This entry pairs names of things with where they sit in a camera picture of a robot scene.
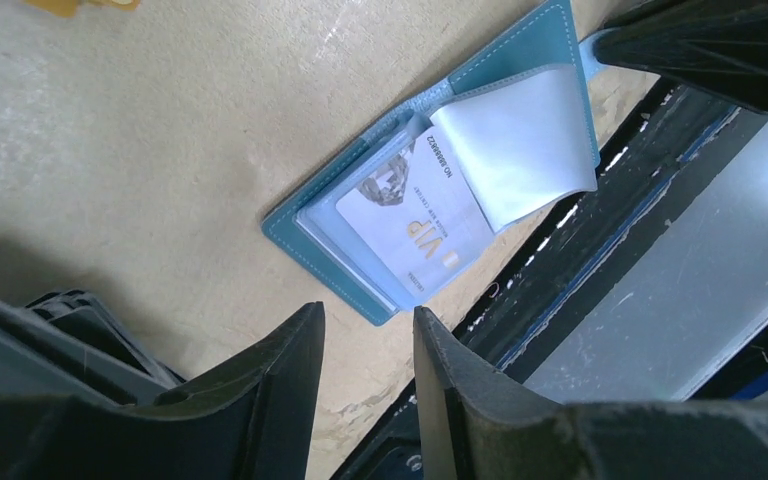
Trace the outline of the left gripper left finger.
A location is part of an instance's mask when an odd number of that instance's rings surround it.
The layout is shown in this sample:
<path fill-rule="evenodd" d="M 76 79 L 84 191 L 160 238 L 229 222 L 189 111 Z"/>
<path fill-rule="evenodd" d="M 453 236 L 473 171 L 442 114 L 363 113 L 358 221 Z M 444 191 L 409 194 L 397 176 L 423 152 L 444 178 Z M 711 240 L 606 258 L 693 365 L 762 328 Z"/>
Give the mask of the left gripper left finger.
<path fill-rule="evenodd" d="M 301 479 L 324 340 L 310 302 L 149 405 L 0 396 L 0 479 Z"/>

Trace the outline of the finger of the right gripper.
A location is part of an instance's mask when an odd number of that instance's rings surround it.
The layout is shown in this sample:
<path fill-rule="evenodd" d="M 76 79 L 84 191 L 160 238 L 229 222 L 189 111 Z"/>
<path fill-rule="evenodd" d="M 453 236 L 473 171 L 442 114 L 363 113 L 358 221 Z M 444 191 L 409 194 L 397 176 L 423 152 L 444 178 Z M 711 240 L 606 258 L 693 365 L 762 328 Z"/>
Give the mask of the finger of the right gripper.
<path fill-rule="evenodd" d="M 599 31 L 593 54 L 768 114 L 768 1 L 640 1 Z"/>

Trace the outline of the silver VIP credit card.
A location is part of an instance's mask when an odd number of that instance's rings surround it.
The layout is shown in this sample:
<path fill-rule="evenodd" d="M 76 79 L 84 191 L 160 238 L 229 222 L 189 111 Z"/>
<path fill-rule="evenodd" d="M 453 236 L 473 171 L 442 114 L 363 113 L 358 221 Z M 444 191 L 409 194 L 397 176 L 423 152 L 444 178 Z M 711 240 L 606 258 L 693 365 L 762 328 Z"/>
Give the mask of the silver VIP credit card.
<path fill-rule="evenodd" d="M 495 237 L 438 126 L 363 177 L 335 208 L 400 287 L 405 306 L 433 297 Z"/>

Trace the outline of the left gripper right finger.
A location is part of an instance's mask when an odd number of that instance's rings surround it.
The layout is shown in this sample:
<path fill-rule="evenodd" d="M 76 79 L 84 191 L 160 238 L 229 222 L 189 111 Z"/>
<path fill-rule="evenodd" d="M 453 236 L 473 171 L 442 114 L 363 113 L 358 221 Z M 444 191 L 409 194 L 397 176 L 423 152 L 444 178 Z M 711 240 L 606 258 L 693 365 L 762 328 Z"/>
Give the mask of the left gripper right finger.
<path fill-rule="evenodd" d="M 768 402 L 559 404 L 413 314 L 428 479 L 768 479 Z"/>

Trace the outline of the blue card holder wallet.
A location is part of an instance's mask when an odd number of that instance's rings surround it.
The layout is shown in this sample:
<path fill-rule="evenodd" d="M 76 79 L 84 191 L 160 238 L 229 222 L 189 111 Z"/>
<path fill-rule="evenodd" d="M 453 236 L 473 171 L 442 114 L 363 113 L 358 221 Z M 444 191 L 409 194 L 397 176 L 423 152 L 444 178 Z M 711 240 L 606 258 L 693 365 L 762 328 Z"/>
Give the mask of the blue card holder wallet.
<path fill-rule="evenodd" d="M 262 231 L 370 323 L 384 324 L 425 302 L 401 302 L 336 201 L 432 126 L 446 134 L 494 240 L 548 205 L 594 191 L 599 148 L 587 83 L 598 68 L 591 43 L 577 38 L 570 3 L 543 1 L 382 115 L 275 207 Z"/>

